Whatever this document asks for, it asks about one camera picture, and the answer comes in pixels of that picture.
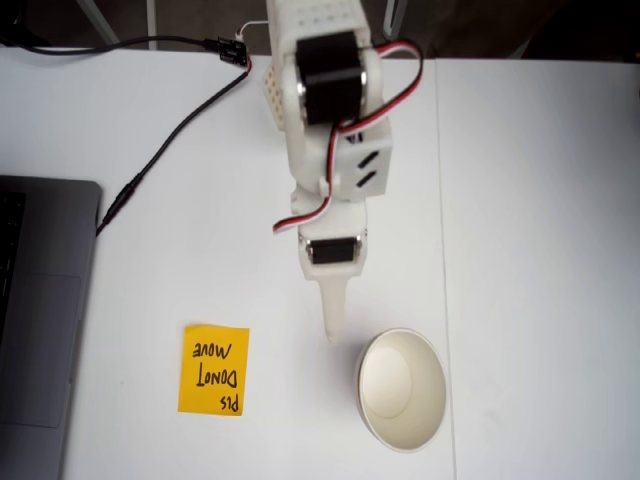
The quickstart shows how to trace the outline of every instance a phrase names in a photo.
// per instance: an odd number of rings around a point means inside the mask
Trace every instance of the red and white wire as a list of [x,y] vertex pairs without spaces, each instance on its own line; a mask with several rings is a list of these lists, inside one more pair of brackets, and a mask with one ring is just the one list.
[[322,215],[329,205],[331,204],[331,198],[333,193],[333,167],[335,165],[335,151],[338,143],[338,127],[334,126],[329,134],[329,147],[327,149],[327,184],[329,186],[327,196],[324,197],[322,203],[318,208],[312,212],[305,213],[304,215],[294,215],[287,217],[273,225],[273,233],[281,233],[289,230],[293,227],[304,225],[305,223],[313,222],[320,215]]
[[320,206],[312,212],[306,213],[304,215],[288,217],[275,223],[273,225],[273,233],[284,232],[285,230],[289,230],[290,228],[312,222],[320,217],[331,204],[331,196],[333,193],[333,171],[335,166],[338,137],[340,135],[353,135],[382,121],[389,114],[389,112],[391,112],[391,110],[397,107],[416,90],[416,88],[420,84],[420,80],[422,79],[423,56],[420,47],[418,47],[415,43],[407,40],[391,42],[389,44],[376,47],[376,52],[378,52],[381,57],[386,57],[387,55],[391,55],[392,53],[399,51],[409,52],[419,60],[420,66],[414,80],[409,84],[407,88],[402,90],[389,102],[374,110],[372,113],[359,120],[354,121],[353,123],[341,123],[332,127],[331,133],[329,135],[329,147],[327,149],[327,184],[329,186],[327,196],[323,199]]

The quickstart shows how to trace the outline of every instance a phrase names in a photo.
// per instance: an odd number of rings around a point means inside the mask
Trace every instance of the gray laptop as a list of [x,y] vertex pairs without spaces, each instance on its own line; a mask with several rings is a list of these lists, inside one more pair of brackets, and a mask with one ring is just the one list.
[[0,479],[60,473],[100,187],[0,176]]

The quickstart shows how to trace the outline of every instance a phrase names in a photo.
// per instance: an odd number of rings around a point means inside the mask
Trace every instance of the paper cup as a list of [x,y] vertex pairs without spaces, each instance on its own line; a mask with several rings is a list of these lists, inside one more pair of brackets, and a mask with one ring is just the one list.
[[442,365],[429,341],[396,328],[375,337],[356,365],[358,410],[387,447],[415,452],[438,431],[447,401]]

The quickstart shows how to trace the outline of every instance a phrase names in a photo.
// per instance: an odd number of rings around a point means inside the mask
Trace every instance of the yellow sticky note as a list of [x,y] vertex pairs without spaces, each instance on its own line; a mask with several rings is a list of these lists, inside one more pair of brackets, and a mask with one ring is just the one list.
[[248,353],[248,328],[187,327],[178,411],[242,415]]

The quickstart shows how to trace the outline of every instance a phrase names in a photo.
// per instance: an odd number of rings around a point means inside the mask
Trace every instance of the black cable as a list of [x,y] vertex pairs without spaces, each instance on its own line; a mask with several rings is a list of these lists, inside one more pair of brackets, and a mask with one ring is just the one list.
[[222,97],[225,93],[227,93],[229,90],[231,90],[233,87],[235,87],[240,82],[242,82],[245,78],[247,78],[247,76],[249,76],[249,70],[239,75],[234,81],[232,81],[222,90],[220,90],[218,93],[212,96],[209,100],[207,100],[198,108],[196,108],[193,112],[191,112],[187,116],[187,118],[185,118],[182,122],[180,122],[180,125],[178,125],[173,130],[173,132],[171,132],[169,137],[164,141],[164,143],[162,144],[160,149],[156,152],[156,154],[153,156],[153,158],[149,160],[149,163],[147,163],[144,166],[144,168],[140,170],[140,172],[138,172],[138,174],[135,177],[133,177],[133,180],[127,183],[124,186],[124,188],[120,190],[120,193],[118,193],[118,195],[116,196],[116,199],[113,201],[113,203],[107,210],[107,213],[105,213],[104,218],[102,219],[102,223],[100,223],[100,226],[98,226],[96,235],[100,235],[100,232],[102,232],[102,230],[104,230],[104,228],[107,225],[109,225],[109,223],[111,223],[111,221],[115,218],[115,216],[122,209],[122,207],[124,207],[127,204],[129,199],[135,193],[137,186],[140,185],[140,182],[142,182],[142,180],[144,179],[145,175],[149,173],[149,170],[151,170],[151,168],[156,164],[158,159],[162,156],[164,151],[171,144],[171,142],[173,142],[173,140],[178,136],[178,134],[182,131],[182,129],[186,127],[194,118],[196,118],[204,110],[206,110],[206,108],[209,107],[212,103],[214,103],[216,100]]
[[28,52],[31,52],[31,53],[37,53],[39,55],[49,55],[51,57],[68,57],[72,55],[95,55],[97,53],[111,52],[118,48],[125,48],[125,47],[130,47],[131,45],[138,45],[140,43],[149,43],[149,42],[155,42],[155,41],[186,43],[188,45],[195,45],[197,47],[204,48],[205,50],[209,50],[211,52],[218,52],[218,42],[216,40],[211,40],[209,38],[205,38],[204,40],[196,40],[194,38],[179,37],[176,35],[152,35],[152,36],[145,36],[145,37],[137,37],[137,38],[131,38],[129,40],[124,40],[122,42],[113,43],[111,45],[103,45],[101,47],[82,48],[82,49],[74,49],[74,50],[49,50],[46,48],[30,47],[29,45],[22,45],[22,44],[16,43],[0,35],[0,43],[4,43],[5,45],[8,45],[8,46],[22,48],[23,50],[27,50]]

